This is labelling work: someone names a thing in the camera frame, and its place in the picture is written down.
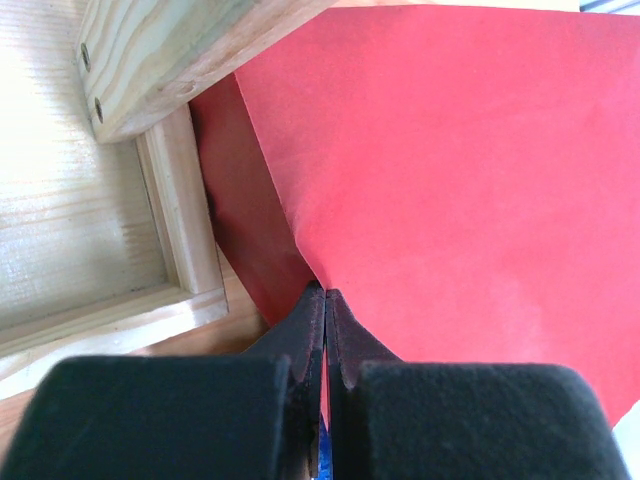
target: wood grain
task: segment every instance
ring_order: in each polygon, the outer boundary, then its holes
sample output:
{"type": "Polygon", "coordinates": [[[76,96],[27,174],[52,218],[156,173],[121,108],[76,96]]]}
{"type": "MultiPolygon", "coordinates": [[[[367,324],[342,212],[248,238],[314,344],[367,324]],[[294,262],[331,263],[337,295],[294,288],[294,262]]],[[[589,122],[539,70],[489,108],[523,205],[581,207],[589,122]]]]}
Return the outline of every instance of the wood grain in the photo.
{"type": "Polygon", "coordinates": [[[371,7],[381,5],[458,5],[476,7],[529,8],[579,12],[579,0],[338,0],[334,7],[371,7]]]}
{"type": "MultiPolygon", "coordinates": [[[[134,352],[136,355],[219,355],[239,353],[267,330],[249,294],[221,254],[229,314],[206,326],[134,352]]],[[[0,401],[0,464],[33,391],[0,401]]]]}
{"type": "Polygon", "coordinates": [[[194,293],[222,287],[189,106],[137,138],[169,279],[194,293]]]}
{"type": "Polygon", "coordinates": [[[144,355],[220,355],[248,348],[268,329],[251,297],[224,254],[219,251],[229,314],[204,327],[191,330],[140,350],[144,355]]]}
{"type": "Polygon", "coordinates": [[[0,330],[166,281],[133,142],[93,139],[81,0],[0,0],[0,330]]]}
{"type": "Polygon", "coordinates": [[[0,399],[33,388],[64,358],[130,353],[217,320],[228,311],[223,288],[190,297],[177,287],[158,287],[111,303],[97,304],[75,321],[3,344],[0,399]],[[26,348],[29,343],[35,346],[26,348]]]}
{"type": "Polygon", "coordinates": [[[91,0],[76,57],[96,138],[147,130],[332,3],[91,0]]]}

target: white surface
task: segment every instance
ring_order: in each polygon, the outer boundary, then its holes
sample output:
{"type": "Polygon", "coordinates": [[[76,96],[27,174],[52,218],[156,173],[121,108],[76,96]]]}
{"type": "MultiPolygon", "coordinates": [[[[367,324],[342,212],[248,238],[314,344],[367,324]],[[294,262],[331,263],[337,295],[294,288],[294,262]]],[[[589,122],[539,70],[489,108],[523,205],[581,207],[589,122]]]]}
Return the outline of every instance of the white surface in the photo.
{"type": "Polygon", "coordinates": [[[613,436],[633,480],[640,480],[640,401],[613,429],[613,436]]]}
{"type": "Polygon", "coordinates": [[[594,0],[581,0],[580,6],[590,13],[617,13],[619,15],[640,15],[640,4],[634,0],[609,0],[593,5],[594,0]]]}

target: wooden beam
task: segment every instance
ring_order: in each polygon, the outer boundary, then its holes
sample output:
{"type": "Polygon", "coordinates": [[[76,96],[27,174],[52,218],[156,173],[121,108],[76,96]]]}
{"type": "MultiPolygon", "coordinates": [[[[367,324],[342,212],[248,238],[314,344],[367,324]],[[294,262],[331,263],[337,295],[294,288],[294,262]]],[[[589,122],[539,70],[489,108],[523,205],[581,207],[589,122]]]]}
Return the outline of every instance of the wooden beam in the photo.
{"type": "Polygon", "coordinates": [[[98,142],[131,138],[334,0],[90,0],[76,46],[98,142]]]}
{"type": "Polygon", "coordinates": [[[189,106],[136,139],[169,281],[193,294],[221,288],[189,106]]]}

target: wooden plank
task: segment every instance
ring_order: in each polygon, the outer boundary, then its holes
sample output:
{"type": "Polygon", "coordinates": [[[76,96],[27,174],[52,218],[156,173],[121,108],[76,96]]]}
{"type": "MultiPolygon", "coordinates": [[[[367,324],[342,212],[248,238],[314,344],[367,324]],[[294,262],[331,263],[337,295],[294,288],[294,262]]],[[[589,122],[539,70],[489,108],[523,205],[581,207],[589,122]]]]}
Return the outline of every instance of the wooden plank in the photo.
{"type": "Polygon", "coordinates": [[[333,1],[91,0],[76,56],[98,142],[147,130],[333,1]]]}
{"type": "Polygon", "coordinates": [[[140,350],[142,355],[220,355],[248,348],[268,329],[240,279],[218,250],[229,314],[220,320],[140,350]]]}
{"type": "Polygon", "coordinates": [[[381,5],[459,5],[476,7],[529,8],[579,12],[579,0],[338,0],[334,7],[371,7],[381,5]]]}
{"type": "Polygon", "coordinates": [[[170,279],[194,294],[222,287],[188,105],[138,137],[137,145],[170,279]]]}
{"type": "Polygon", "coordinates": [[[93,312],[79,312],[72,321],[54,319],[51,328],[3,343],[0,399],[33,388],[64,358],[130,353],[217,320],[228,311],[223,288],[190,296],[173,286],[93,308],[93,312]]]}
{"type": "MultiPolygon", "coordinates": [[[[206,326],[134,352],[136,355],[221,355],[239,353],[262,336],[267,325],[235,272],[220,253],[229,314],[206,326]]],[[[0,464],[33,390],[0,401],[0,464]]]]}
{"type": "Polygon", "coordinates": [[[0,0],[0,330],[166,281],[133,142],[96,145],[82,0],[0,0]]]}

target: wooden box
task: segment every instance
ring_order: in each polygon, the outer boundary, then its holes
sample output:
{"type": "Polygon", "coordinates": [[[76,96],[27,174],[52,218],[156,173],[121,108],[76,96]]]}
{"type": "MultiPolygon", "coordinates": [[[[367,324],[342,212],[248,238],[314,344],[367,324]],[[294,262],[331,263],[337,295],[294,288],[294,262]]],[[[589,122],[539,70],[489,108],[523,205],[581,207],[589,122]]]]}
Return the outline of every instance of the wooden box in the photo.
{"type": "Polygon", "coordinates": [[[75,54],[86,3],[0,2],[0,399],[62,358],[227,312],[189,109],[96,143],[75,54]]]}

